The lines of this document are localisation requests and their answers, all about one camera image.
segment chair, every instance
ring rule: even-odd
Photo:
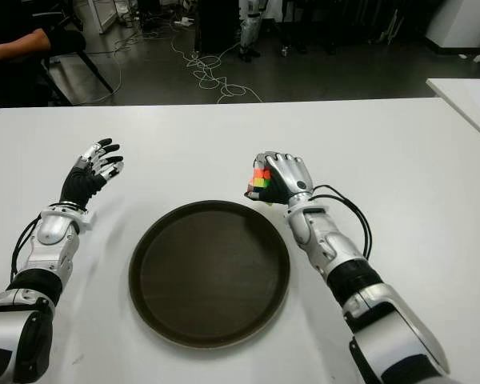
[[[39,65],[39,74],[50,85],[50,88],[61,99],[64,105],[72,106],[73,104],[67,96],[64,95],[60,88],[58,88],[57,84],[50,76],[50,58],[62,54],[77,54],[104,87],[107,88],[109,92],[113,93],[114,90],[110,84],[104,79],[100,74],[99,69],[85,53],[86,40],[83,35],[76,30],[66,30],[64,28],[69,23],[75,23],[76,15],[74,16],[72,7],[66,2],[52,2],[48,0],[28,0],[28,2],[24,2],[24,4],[30,6],[30,11],[42,10],[43,6],[48,7],[50,3],[52,3],[53,6],[49,8],[47,12],[33,13],[36,26],[49,31],[51,43],[51,50],[45,52],[42,57],[44,65]]]

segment robotic arm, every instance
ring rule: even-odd
[[[0,293],[0,383],[35,382],[46,372],[55,307],[71,276],[78,236],[92,227],[86,205],[121,172],[121,156],[104,158],[118,149],[109,138],[93,144],[68,174],[60,201],[44,209],[18,240],[11,283]],[[18,253],[29,237],[32,250],[17,272]]]
[[[438,340],[393,287],[312,199],[313,181],[300,158],[265,152],[254,160],[246,196],[288,205],[295,241],[342,307],[354,333],[349,348],[367,384],[447,384]]]

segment person's arm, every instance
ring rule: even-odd
[[[13,42],[0,44],[0,61],[9,60],[31,54],[33,52],[43,52],[50,50],[50,40],[41,28],[34,30],[31,34],[27,34]]]

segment white table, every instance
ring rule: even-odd
[[[480,384],[480,135],[467,126],[439,98],[0,110],[0,291],[18,234],[58,198],[76,156],[110,136],[126,158],[123,174],[89,205],[98,222],[81,238],[40,382],[358,382],[340,308],[296,247],[283,208],[242,196],[254,156],[279,150],[301,155],[316,183],[362,208],[374,268],[436,334],[453,377]],[[130,256],[147,228],[203,199],[260,211],[292,262],[280,315],[223,350],[161,340],[128,293]],[[331,213],[362,246],[355,217],[340,206]]]
[[[480,79],[429,78],[426,83],[480,132]]]

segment orange sticker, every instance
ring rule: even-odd
[[[263,170],[254,170],[254,178],[263,178]]]

